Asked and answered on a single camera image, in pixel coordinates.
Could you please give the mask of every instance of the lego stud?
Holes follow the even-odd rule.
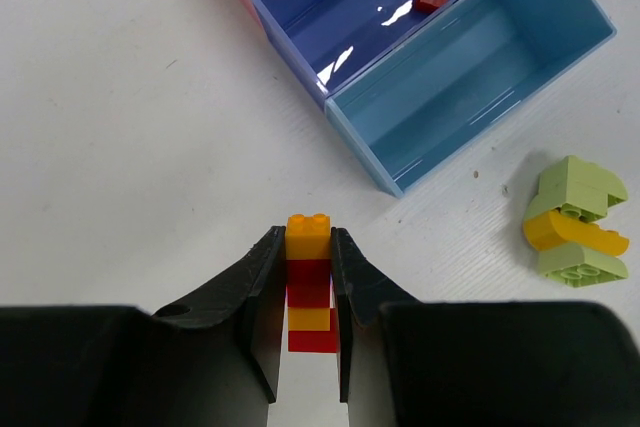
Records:
[[[328,217],[324,214],[315,214],[313,216],[313,226],[318,228],[318,227],[324,227],[325,225],[327,225],[328,222]]]
[[[582,210],[573,205],[565,204],[560,208],[560,213],[572,219],[579,219],[582,215]]]
[[[580,280],[582,276],[577,272],[571,272],[570,270],[567,272],[561,272],[560,277],[567,280]]]
[[[594,267],[589,267],[588,265],[582,265],[578,267],[576,271],[585,277],[598,277],[602,273],[600,270]]]
[[[289,222],[287,222],[288,230],[302,230],[304,229],[304,219],[305,216],[302,214],[295,214],[289,217]]]

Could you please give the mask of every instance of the black object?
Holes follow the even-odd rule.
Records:
[[[273,227],[154,316],[0,309],[0,425],[265,427],[278,388],[283,246],[284,228]],[[331,250],[351,427],[640,426],[640,358],[604,307],[424,304],[346,230],[332,230]]]
[[[273,227],[153,317],[133,307],[0,309],[0,426],[265,426],[285,285],[284,227]]]

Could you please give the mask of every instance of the yellow lego brick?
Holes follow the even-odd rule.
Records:
[[[629,239],[612,230],[602,230],[596,224],[587,224],[562,215],[557,210],[545,212],[524,222],[524,235],[539,251],[575,242],[597,252],[617,257],[629,248]]]
[[[329,217],[316,214],[289,217],[284,235],[287,260],[326,260],[331,258]]]
[[[331,329],[331,309],[289,307],[290,331],[326,332]]]

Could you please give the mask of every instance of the orange lego brick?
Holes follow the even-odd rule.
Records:
[[[325,332],[289,331],[289,352],[335,354],[340,350],[338,319],[331,309],[331,328]]]
[[[557,210],[545,212],[524,222],[524,235],[539,251],[575,242],[597,252],[617,257],[629,248],[629,239],[618,232],[602,230],[596,224],[587,224],[562,215]]]
[[[327,285],[287,285],[287,306],[305,309],[328,309],[331,287]]]
[[[289,330],[328,331],[331,328],[329,309],[299,309],[289,307]]]
[[[287,260],[322,260],[331,258],[331,225],[329,217],[316,214],[289,217],[285,231]]]

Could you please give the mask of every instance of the blue plastic bin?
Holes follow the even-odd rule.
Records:
[[[253,0],[271,43],[324,108],[325,99],[427,24],[412,0]]]
[[[326,115],[400,196],[614,34],[594,0],[460,0],[330,95]]]

